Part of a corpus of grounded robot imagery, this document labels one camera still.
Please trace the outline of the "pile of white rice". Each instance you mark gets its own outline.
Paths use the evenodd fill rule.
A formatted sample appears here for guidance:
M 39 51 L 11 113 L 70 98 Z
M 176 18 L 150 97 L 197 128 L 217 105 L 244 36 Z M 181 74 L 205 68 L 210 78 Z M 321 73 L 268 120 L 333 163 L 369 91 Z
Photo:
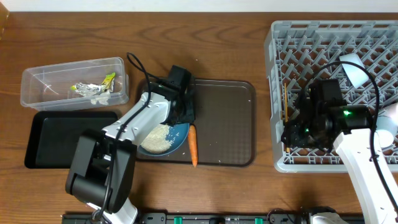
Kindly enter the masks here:
M 169 150 L 174 143 L 172 140 L 167 139 L 169 133 L 170 126 L 159 124 L 149 133 L 145 140 L 143 140 L 141 147 L 149 153 L 163 153 Z

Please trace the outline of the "black plastic tray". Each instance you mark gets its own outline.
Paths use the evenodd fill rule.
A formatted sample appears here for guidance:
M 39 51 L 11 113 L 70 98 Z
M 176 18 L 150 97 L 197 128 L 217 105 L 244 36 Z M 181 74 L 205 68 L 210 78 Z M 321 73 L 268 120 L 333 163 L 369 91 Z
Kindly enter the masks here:
M 112 111 L 40 111 L 33 120 L 25 153 L 28 169 L 68 169 L 80 134 L 100 131 L 118 120 Z

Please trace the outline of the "pink white cup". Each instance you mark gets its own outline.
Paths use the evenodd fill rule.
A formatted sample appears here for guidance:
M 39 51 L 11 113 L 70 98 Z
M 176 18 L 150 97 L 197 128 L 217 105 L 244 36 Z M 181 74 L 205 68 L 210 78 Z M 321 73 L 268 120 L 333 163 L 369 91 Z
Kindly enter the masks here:
M 386 116 L 393 120 L 393 122 L 398 124 L 398 103 L 391 104 L 382 109 L 382 116 Z

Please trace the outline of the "white tissue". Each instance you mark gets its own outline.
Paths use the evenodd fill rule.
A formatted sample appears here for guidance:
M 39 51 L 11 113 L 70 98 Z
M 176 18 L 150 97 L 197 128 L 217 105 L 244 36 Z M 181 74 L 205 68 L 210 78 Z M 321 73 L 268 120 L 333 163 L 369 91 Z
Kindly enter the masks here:
M 110 93 L 109 92 L 104 92 L 101 93 L 100 95 L 96 95 L 94 99 L 91 100 L 92 105 L 96 105 L 97 103 L 101 105 L 109 105 L 108 100 L 110 99 Z

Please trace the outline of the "orange carrot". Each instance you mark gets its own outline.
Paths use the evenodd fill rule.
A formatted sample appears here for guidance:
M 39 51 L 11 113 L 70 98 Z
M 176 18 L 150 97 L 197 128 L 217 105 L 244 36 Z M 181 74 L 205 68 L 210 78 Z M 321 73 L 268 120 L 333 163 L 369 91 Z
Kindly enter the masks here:
M 194 125 L 190 125 L 188 132 L 188 145 L 190 149 L 192 164 L 194 167 L 198 164 L 197 131 Z

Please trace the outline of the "grey dishwasher rack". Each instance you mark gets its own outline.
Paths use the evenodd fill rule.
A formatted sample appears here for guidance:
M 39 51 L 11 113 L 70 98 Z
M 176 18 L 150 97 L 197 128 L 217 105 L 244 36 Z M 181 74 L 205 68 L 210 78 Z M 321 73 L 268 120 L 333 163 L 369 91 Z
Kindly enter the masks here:
M 349 104 L 375 108 L 371 82 L 358 89 L 342 66 L 316 71 L 339 56 L 356 53 L 375 78 L 380 106 L 397 103 L 397 21 L 275 21 L 264 42 L 266 74 L 271 92 L 271 141 L 274 167 L 281 173 L 344 173 L 335 152 L 294 147 L 290 154 L 281 142 L 284 130 L 284 83 L 287 84 L 289 121 L 299 115 L 295 101 L 301 88 L 315 80 L 335 78 Z

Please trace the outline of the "light blue cup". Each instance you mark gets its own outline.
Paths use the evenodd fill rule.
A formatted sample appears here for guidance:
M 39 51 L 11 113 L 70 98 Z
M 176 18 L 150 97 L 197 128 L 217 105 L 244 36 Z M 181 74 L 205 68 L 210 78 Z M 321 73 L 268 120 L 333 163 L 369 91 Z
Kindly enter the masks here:
M 387 148 L 394 142 L 397 133 L 397 124 L 387 116 L 379 116 L 376 124 L 376 134 L 378 135 L 381 148 Z

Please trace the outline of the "dark brown serving tray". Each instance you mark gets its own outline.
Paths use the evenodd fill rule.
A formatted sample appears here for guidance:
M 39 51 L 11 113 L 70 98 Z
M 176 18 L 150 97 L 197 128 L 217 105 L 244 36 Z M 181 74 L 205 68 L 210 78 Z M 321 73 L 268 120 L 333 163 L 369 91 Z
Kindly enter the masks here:
M 247 167 L 256 157 L 256 91 L 249 82 L 195 81 L 198 165 Z

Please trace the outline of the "light blue bowl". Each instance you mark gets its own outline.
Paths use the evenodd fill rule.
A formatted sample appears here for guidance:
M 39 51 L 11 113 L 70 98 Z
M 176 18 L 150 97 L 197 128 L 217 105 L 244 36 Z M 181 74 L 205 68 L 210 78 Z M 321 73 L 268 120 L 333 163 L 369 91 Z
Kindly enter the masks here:
M 339 56 L 339 60 L 355 63 L 356 65 L 364 68 L 364 64 L 356 53 Z M 355 87 L 355 89 L 358 89 L 369 80 L 369 77 L 360 68 L 345 63 L 342 66 L 349 81 Z

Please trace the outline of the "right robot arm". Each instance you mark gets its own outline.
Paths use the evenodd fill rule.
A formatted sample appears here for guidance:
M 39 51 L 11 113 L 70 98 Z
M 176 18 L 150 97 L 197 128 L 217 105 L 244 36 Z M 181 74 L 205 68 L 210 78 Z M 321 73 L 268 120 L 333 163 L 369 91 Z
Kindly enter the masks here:
M 397 105 L 371 115 L 365 105 L 345 100 L 306 99 L 300 114 L 286 122 L 287 147 L 334 150 L 343 161 L 366 223 L 397 223 L 397 184 L 382 149 L 397 134 Z

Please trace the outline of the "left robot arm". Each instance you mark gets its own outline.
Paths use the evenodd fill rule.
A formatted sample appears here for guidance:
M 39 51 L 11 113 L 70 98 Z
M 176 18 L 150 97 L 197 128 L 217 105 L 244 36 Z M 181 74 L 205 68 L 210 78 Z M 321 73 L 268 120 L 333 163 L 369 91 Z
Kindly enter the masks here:
M 90 223 L 134 223 L 137 209 L 129 199 L 138 147 L 160 124 L 194 121 L 194 86 L 150 83 L 122 118 L 101 131 L 79 137 L 65 190 L 92 206 Z

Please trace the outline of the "green yellow snack wrapper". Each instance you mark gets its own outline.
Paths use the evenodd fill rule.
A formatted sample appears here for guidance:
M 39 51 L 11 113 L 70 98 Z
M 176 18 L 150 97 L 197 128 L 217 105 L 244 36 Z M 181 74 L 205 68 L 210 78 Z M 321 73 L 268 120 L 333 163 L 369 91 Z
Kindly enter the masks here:
M 102 92 L 113 92 L 113 86 L 114 86 L 114 78 L 116 76 L 116 73 L 110 73 L 105 76 L 105 79 L 101 83 L 101 91 Z

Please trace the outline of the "silver foil wrapper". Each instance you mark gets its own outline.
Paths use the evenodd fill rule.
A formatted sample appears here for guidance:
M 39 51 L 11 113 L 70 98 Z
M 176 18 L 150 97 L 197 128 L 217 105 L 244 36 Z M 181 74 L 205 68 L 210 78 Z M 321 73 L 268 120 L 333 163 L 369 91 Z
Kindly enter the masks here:
M 101 86 L 95 84 L 76 83 L 70 89 L 81 96 L 93 96 L 101 93 Z

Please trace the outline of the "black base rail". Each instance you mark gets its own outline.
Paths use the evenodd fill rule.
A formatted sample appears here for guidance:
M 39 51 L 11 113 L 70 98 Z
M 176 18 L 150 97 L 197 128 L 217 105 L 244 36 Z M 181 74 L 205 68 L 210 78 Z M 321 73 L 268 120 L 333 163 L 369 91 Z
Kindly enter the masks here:
M 64 214 L 62 215 L 62 224 L 84 224 L 90 222 L 90 214 Z M 365 223 L 361 216 L 342 216 L 347 223 Z M 134 223 L 138 224 L 208 224 L 208 223 L 310 223 L 309 213 L 287 214 L 285 210 L 274 209 L 267 215 L 199 215 L 199 214 L 176 214 L 176 213 L 138 213 Z

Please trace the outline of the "blue plate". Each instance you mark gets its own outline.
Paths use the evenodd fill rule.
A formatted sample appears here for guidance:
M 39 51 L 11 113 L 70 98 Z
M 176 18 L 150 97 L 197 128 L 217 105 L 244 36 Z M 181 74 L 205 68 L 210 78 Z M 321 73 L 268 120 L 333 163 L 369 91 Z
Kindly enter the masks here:
M 141 145 L 138 147 L 137 151 L 139 154 L 143 154 L 145 156 L 151 157 L 159 157 L 171 154 L 172 152 L 176 151 L 186 140 L 188 136 L 189 124 L 177 124 L 175 126 L 170 126 L 170 133 L 167 137 L 168 140 L 172 140 L 174 143 L 172 144 L 171 148 L 163 153 L 160 154 L 153 154 L 147 152 Z

